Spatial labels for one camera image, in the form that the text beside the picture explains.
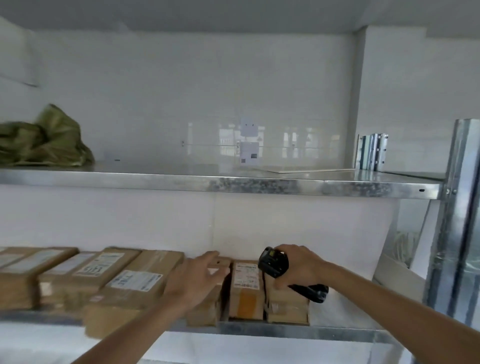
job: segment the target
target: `brown cardboard box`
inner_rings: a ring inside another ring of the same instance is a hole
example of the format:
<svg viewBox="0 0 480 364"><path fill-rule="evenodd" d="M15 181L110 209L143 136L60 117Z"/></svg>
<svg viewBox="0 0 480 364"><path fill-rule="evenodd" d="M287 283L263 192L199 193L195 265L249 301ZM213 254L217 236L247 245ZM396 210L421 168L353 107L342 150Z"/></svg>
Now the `brown cardboard box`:
<svg viewBox="0 0 480 364"><path fill-rule="evenodd" d="M275 279L265 274L268 322L308 325L309 300L290 288L278 290Z"/></svg>
<svg viewBox="0 0 480 364"><path fill-rule="evenodd" d="M219 257L208 266L208 270L210 274L214 274L220 267L229 268L231 263L230 258ZM216 325L228 300L229 277L225 278L223 283L218 284L202 303L187 313L188 326Z"/></svg>
<svg viewBox="0 0 480 364"><path fill-rule="evenodd" d="M233 262L229 317L248 320L264 318L264 281L255 260Z"/></svg>
<svg viewBox="0 0 480 364"><path fill-rule="evenodd" d="M12 264L20 259L42 250L42 248L30 248L26 246L13 246L0 248L0 268Z"/></svg>
<svg viewBox="0 0 480 364"><path fill-rule="evenodd" d="M0 309L29 309L40 302L38 275L70 258L77 248L41 248L0 269Z"/></svg>
<svg viewBox="0 0 480 364"><path fill-rule="evenodd" d="M184 253L144 250L85 307L85 334L102 339L150 307L162 295L169 273Z"/></svg>
<svg viewBox="0 0 480 364"><path fill-rule="evenodd" d="M52 281L52 301L56 311L81 318L90 297L112 280L140 254L139 250L107 248L80 267Z"/></svg>
<svg viewBox="0 0 480 364"><path fill-rule="evenodd" d="M80 265L84 265L88 260L93 260L94 256L100 254L101 252L81 252L40 274L38 282L40 283L40 303L42 308L54 311L55 304L62 304L62 297L53 293L53 281L72 273Z"/></svg>

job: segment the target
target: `orange tape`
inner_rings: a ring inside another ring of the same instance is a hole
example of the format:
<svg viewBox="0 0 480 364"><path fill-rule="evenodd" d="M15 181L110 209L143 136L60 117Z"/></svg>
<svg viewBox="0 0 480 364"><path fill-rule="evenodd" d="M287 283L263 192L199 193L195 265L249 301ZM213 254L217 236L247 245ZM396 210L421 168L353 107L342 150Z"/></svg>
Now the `orange tape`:
<svg viewBox="0 0 480 364"><path fill-rule="evenodd" d="M239 318L253 318L257 306L257 296L248 294L245 290L240 292L239 308L237 315Z"/></svg>

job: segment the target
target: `person's left hand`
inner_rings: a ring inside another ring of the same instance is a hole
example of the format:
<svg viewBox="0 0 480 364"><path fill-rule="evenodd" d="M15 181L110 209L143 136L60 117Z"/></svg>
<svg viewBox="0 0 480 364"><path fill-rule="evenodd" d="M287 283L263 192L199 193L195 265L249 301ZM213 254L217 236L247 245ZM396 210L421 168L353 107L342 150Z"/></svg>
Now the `person's left hand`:
<svg viewBox="0 0 480 364"><path fill-rule="evenodd" d="M207 266L218 254L206 252L195 259L185 259L169 274L163 295L177 299L186 311L193 309L230 273L229 268L219 268L214 274L208 271Z"/></svg>

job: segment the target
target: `black device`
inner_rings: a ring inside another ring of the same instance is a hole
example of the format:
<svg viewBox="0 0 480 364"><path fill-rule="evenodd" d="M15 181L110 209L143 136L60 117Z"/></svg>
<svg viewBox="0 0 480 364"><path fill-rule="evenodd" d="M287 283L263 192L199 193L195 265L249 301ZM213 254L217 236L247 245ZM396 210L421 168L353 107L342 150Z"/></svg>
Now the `black device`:
<svg viewBox="0 0 480 364"><path fill-rule="evenodd" d="M288 257L284 252L268 246L258 259L258 268L269 276L278 278L288 269ZM325 301L328 293L328 287L323 284L315 284L308 287L291 284L289 287L310 301L317 303Z"/></svg>

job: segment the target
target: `person's left arm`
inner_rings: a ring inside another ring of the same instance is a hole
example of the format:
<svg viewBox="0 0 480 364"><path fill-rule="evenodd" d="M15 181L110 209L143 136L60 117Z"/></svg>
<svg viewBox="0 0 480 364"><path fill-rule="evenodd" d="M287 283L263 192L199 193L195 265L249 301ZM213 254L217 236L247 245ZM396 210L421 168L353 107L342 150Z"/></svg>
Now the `person's left arm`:
<svg viewBox="0 0 480 364"><path fill-rule="evenodd" d="M168 277L158 303L134 320L120 327L72 364L136 364L160 335L175 320L183 317L223 282L228 268L210 275L207 266L218 252L207 252L186 259Z"/></svg>

